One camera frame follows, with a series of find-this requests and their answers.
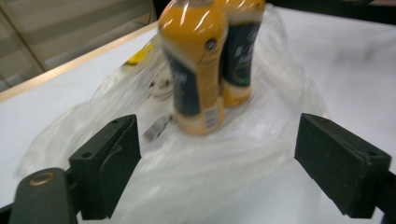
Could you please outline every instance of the white table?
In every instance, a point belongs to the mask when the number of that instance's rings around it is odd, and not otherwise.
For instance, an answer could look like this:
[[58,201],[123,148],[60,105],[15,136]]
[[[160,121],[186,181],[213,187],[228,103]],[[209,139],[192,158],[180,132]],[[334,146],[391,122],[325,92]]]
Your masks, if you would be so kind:
[[[332,119],[396,157],[396,27],[286,9],[279,11],[287,28],[290,54],[318,86]],[[0,94],[0,102],[3,101],[0,104],[0,206],[13,201],[20,181],[14,172],[35,137],[69,108],[89,100],[104,78],[155,33],[153,26],[148,27],[22,84],[12,92]],[[290,175],[294,170],[304,175],[297,164],[281,172]],[[396,173],[395,163],[390,170]],[[260,190],[263,189],[252,188],[251,192]],[[292,189],[288,192],[299,194]],[[255,210],[263,200],[248,195],[239,201],[250,208],[248,213],[240,214],[244,216],[243,223],[264,223],[260,220],[260,210]],[[238,211],[240,207],[229,209]],[[275,216],[286,216],[288,212],[279,211]],[[382,216],[376,211],[372,220],[342,217],[325,195],[318,211],[307,215],[310,218],[306,223],[323,224],[379,223]]]

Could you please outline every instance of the transparent plastic bag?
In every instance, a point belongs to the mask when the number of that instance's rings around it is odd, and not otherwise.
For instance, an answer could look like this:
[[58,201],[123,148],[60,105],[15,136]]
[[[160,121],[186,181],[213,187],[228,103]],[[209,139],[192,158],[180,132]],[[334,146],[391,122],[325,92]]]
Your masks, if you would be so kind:
[[[327,117],[312,81],[287,53],[285,39],[281,19],[267,6],[254,49],[251,100],[227,109],[220,129],[208,136],[185,134],[167,122],[153,140],[144,133],[166,123],[162,119],[173,111],[169,68],[154,37],[153,50],[142,63],[130,71],[115,71],[89,102],[68,111],[37,137],[20,173],[67,168],[68,157],[108,122],[136,114],[143,158],[113,217],[97,222],[208,223],[244,190],[293,160],[301,113]],[[318,193],[312,191],[310,197]]]

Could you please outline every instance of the black label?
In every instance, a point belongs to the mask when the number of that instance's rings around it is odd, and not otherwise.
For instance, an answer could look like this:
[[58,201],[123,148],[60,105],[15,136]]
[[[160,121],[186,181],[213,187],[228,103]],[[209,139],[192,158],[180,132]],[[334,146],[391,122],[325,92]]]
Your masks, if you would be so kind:
[[175,108],[184,116],[200,113],[195,74],[181,62],[166,53],[175,83]]
[[250,85],[254,41],[259,29],[259,22],[230,26],[221,54],[220,72],[231,84],[244,87]]

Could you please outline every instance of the brass screw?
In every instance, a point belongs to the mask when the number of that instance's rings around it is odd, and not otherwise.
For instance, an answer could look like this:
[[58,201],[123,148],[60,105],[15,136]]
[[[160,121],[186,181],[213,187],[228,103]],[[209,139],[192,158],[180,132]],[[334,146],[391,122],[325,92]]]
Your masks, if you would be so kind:
[[54,173],[48,172],[48,173],[43,173],[36,175],[33,177],[30,181],[29,184],[32,186],[39,186],[43,184],[47,184],[48,182],[51,181],[51,179],[54,177]]

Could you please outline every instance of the beverage bottle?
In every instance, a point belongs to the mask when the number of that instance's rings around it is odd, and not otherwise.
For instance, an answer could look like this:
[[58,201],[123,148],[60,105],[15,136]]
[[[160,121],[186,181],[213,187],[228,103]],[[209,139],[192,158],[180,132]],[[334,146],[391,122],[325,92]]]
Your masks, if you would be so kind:
[[228,23],[212,0],[174,0],[163,11],[159,35],[175,84],[175,117],[187,133],[214,132],[222,123],[219,58]]
[[238,106],[251,94],[250,70],[264,0],[218,0],[218,4],[224,8],[229,21],[220,63],[224,105]]

